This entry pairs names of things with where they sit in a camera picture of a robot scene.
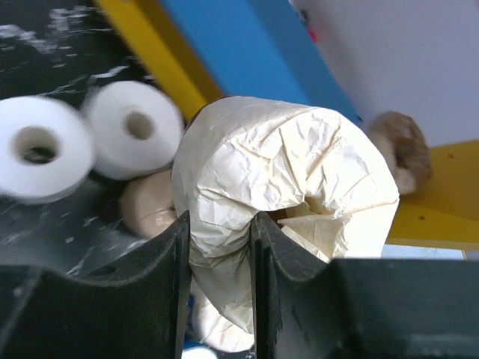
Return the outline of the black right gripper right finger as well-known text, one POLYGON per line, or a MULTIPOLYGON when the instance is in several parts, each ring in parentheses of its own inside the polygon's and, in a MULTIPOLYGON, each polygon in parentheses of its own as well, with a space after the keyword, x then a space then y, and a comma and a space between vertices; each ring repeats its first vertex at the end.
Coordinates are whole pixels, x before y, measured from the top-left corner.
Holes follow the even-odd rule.
POLYGON ((250 226, 258 358, 476 358, 478 263, 324 263, 264 212, 250 226))

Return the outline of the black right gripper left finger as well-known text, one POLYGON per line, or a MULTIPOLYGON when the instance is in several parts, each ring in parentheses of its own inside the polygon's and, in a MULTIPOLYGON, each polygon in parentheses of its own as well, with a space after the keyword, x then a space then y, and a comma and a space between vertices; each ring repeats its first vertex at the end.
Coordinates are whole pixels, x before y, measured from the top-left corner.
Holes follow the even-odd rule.
POLYGON ((189 216, 84 277, 1 268, 3 358, 179 358, 189 297, 189 216))

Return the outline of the cream roll front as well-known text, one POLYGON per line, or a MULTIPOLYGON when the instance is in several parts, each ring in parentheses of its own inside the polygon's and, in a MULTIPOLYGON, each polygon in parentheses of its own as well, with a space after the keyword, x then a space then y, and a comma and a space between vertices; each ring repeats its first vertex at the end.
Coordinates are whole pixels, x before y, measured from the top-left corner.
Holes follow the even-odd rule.
POLYGON ((379 257, 399 193, 380 152, 337 111, 229 96, 204 106, 174 159, 175 209, 190 216, 198 339, 254 343, 248 237, 259 212, 289 209, 293 241, 322 260, 379 257))

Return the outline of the brown roll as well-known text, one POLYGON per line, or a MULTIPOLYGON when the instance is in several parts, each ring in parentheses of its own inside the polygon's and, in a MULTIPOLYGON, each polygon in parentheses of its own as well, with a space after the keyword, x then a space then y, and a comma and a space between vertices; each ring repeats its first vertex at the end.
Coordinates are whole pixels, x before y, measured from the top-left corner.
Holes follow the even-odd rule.
POLYGON ((152 239, 164 232, 177 219, 171 170, 130 181, 120 198, 120 213, 137 236, 152 239))
POLYGON ((385 158, 401 195, 416 192, 430 180, 430 148, 412 117, 385 111, 369 123, 366 133, 385 158))

